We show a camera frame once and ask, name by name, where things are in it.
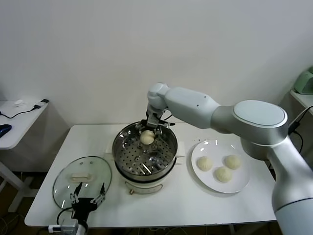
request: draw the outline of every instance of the small white table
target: small white table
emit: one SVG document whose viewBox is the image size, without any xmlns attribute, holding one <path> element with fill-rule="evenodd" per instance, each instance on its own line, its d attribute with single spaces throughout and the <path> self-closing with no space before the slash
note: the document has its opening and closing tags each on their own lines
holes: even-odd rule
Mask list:
<svg viewBox="0 0 313 235">
<path fill-rule="evenodd" d="M 290 91 L 290 94 L 298 100 L 304 108 L 308 108 L 313 105 L 313 94 L 299 94 L 293 90 Z M 313 115 L 313 108 L 311 108 L 309 112 Z"/>
<path fill-rule="evenodd" d="M 171 129 L 179 142 L 184 142 L 186 157 L 179 158 L 166 178 L 166 186 L 150 195 L 129 194 L 125 180 L 118 173 L 108 145 L 125 125 L 76 125 L 66 137 L 36 198 L 25 218 L 28 226 L 56 223 L 60 208 L 52 197 L 53 183 L 70 162 L 85 156 L 104 158 L 112 168 L 112 182 L 106 200 L 89 214 L 91 228 L 182 227 L 251 223 L 275 220 L 271 205 L 274 179 L 266 164 L 243 155 L 251 166 L 251 179 L 246 188 L 235 194 L 215 192 L 202 184 L 191 168 L 192 147 L 207 139 L 224 139 L 239 146 L 235 135 L 214 130 L 201 130 L 188 124 Z M 70 213 L 62 214 L 65 223 Z"/>
<path fill-rule="evenodd" d="M 35 103 L 29 103 L 23 107 L 14 107 L 14 101 L 0 101 L 0 111 L 11 117 L 19 112 L 28 111 L 33 108 Z M 40 109 L 33 110 L 29 113 L 17 115 L 15 118 L 8 119 L 5 116 L 0 116 L 0 125 L 10 124 L 12 129 L 0 138 L 0 149 L 8 150 L 14 148 L 36 121 L 39 115 L 46 109 L 47 104 Z M 37 189 L 30 189 L 28 186 L 33 180 L 32 177 L 27 177 L 23 182 L 9 168 L 0 162 L 0 176 L 4 181 L 0 185 L 0 192 L 5 184 L 9 182 L 18 190 L 8 212 L 15 212 L 21 203 L 23 197 L 35 197 Z"/>
</svg>

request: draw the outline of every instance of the dough ball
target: dough ball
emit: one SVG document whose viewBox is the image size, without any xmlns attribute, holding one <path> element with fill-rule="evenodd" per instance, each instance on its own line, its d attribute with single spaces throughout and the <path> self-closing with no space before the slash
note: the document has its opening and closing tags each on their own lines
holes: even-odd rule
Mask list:
<svg viewBox="0 0 313 235">
<path fill-rule="evenodd" d="M 140 141 L 145 145 L 153 143 L 153 141 L 155 141 L 155 135 L 153 131 L 146 130 L 142 132 L 140 135 Z"/>
<path fill-rule="evenodd" d="M 237 170 L 241 166 L 241 160 L 236 155 L 229 155 L 225 158 L 225 165 L 233 170 Z"/>
<path fill-rule="evenodd" d="M 227 183 L 232 179 L 231 171 L 225 166 L 217 168 L 215 170 L 215 176 L 222 183 Z"/>
<path fill-rule="evenodd" d="M 213 161 L 210 158 L 203 156 L 197 159 L 197 166 L 202 171 L 208 171 L 212 168 Z"/>
</svg>

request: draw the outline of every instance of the white wall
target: white wall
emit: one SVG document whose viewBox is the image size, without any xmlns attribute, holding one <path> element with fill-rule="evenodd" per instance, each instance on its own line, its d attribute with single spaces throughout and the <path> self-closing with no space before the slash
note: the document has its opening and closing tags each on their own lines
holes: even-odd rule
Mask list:
<svg viewBox="0 0 313 235">
<path fill-rule="evenodd" d="M 225 105 L 279 103 L 313 64 L 312 8 L 311 0 L 1 1 L 0 89 L 7 99 L 50 99 L 36 150 L 43 162 L 76 123 L 141 119 L 158 81 Z"/>
</svg>

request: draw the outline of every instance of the stainless steel pot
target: stainless steel pot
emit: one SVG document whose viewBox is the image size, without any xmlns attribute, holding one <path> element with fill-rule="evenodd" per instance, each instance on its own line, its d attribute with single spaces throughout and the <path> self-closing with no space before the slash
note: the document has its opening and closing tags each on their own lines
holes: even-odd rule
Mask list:
<svg viewBox="0 0 313 235">
<path fill-rule="evenodd" d="M 173 131 L 160 126 L 154 142 L 144 145 L 135 122 L 115 137 L 112 153 L 118 171 L 137 183 L 151 183 L 168 174 L 176 162 L 177 139 Z"/>
</svg>

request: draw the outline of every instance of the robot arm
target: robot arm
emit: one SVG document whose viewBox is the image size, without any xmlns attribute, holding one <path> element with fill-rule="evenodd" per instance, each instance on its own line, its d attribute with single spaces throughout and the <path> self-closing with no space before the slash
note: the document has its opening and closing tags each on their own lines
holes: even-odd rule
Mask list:
<svg viewBox="0 0 313 235">
<path fill-rule="evenodd" d="M 313 232 L 313 172 L 288 137 L 288 116 L 282 108 L 257 100 L 221 106 L 210 96 L 157 83 L 148 92 L 147 126 L 156 128 L 165 110 L 195 127 L 233 133 L 244 151 L 269 159 L 276 173 L 272 205 L 285 235 Z"/>
</svg>

